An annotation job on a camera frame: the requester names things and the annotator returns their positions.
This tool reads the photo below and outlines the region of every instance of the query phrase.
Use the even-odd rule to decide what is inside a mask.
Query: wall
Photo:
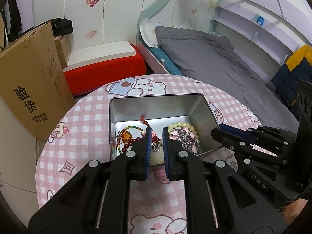
[[[138,18],[155,0],[86,1],[32,0],[34,24],[56,17],[72,20],[73,50],[120,40],[135,44]],[[217,1],[171,0],[154,19],[173,25],[189,21],[193,28],[208,31]]]
[[[16,0],[21,15],[22,32],[34,26],[32,0]]]

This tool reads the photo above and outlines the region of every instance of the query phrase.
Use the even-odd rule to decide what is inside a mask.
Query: gray blanket
[[[264,81],[237,54],[226,37],[158,26],[158,45],[192,79],[213,85],[244,104],[265,126],[297,133],[298,122]]]

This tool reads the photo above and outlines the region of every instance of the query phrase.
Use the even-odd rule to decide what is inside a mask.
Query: red cushion
[[[138,52],[138,48],[131,46],[136,50],[135,56],[97,62],[66,71],[64,74],[72,94],[82,94],[107,83],[145,75],[144,59]]]

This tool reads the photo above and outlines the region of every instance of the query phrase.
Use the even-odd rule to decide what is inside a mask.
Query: bed
[[[184,75],[213,85],[249,108],[263,125],[296,133],[296,118],[234,53],[226,37],[192,30],[186,22],[171,26],[149,19],[168,1],[157,0],[138,21],[138,49],[154,73]]]

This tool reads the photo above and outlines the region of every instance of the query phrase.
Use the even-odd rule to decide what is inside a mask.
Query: pink checkered tablecloth
[[[201,93],[219,123],[246,130],[257,128],[257,117],[224,91],[183,76],[145,75],[106,84],[73,106],[46,143],[36,168],[39,207],[42,207],[90,160],[110,161],[109,102],[113,97]],[[224,160],[237,168],[233,152],[221,148],[209,161]],[[145,182],[131,182],[129,233],[186,234],[183,181],[168,181],[164,167],[152,167]]]

